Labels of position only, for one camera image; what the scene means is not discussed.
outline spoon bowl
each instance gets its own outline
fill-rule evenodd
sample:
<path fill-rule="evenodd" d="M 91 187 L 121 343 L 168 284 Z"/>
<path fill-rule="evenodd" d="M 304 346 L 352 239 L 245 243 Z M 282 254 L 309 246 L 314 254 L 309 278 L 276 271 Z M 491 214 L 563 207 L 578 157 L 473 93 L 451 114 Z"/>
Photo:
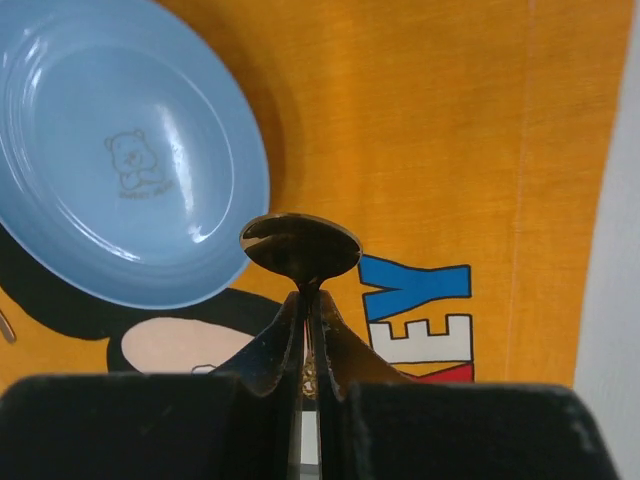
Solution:
<path fill-rule="evenodd" d="M 293 280 L 309 304 L 322 282 L 348 272 L 362 257 L 362 245 L 351 232 L 298 213 L 253 219 L 243 229 L 240 244 L 255 263 Z"/>

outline cartoon character print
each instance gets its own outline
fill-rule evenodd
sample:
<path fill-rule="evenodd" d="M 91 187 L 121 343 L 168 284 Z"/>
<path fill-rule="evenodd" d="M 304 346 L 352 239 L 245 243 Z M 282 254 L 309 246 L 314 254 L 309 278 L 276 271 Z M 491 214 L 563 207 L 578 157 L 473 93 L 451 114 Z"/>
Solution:
<path fill-rule="evenodd" d="M 104 144 L 111 152 L 113 167 L 120 174 L 120 183 L 125 190 L 164 181 L 158 158 L 142 130 L 119 133 L 107 138 Z"/>
<path fill-rule="evenodd" d="M 280 303 L 227 288 L 199 304 L 148 311 L 93 297 L 40 265 L 0 227 L 0 286 L 27 315 L 68 337 L 109 339 L 110 372 L 209 373 L 250 342 Z M 304 400 L 304 409 L 315 403 Z"/>

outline printed bear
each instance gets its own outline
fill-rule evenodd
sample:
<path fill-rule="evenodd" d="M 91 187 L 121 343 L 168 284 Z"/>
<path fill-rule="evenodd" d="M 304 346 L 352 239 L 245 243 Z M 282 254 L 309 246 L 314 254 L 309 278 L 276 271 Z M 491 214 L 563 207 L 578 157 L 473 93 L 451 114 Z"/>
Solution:
<path fill-rule="evenodd" d="M 111 152 L 113 167 L 120 174 L 120 183 L 125 190 L 163 182 L 158 158 L 149 148 L 143 131 L 119 133 L 107 138 L 104 144 Z"/>

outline black holder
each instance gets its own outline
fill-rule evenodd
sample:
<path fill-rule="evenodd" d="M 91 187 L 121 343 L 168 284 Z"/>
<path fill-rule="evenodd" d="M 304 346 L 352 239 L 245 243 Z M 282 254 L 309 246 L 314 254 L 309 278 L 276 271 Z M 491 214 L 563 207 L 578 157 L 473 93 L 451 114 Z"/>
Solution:
<path fill-rule="evenodd" d="M 18 382 L 0 401 L 0 478 L 298 479 L 308 311 L 291 293 L 208 375 Z M 618 478 L 570 390 L 412 383 L 349 330 L 327 292 L 312 312 L 322 478 Z"/>

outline spoon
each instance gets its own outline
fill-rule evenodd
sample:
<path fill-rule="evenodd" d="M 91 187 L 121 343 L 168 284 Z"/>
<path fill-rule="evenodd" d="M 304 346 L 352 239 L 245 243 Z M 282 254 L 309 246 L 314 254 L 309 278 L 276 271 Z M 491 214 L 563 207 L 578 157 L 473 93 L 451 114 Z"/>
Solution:
<path fill-rule="evenodd" d="M 322 282 L 348 272 L 362 257 L 362 245 L 351 232 L 323 218 L 297 213 L 253 219 L 240 234 L 240 245 L 255 263 L 294 281 L 307 305 L 308 319 Z M 315 398 L 310 330 L 307 322 L 303 391 Z"/>
<path fill-rule="evenodd" d="M 11 328 L 11 324 L 9 320 L 3 315 L 2 311 L 0 311 L 0 332 L 4 339 L 10 344 L 16 343 L 16 334 Z"/>

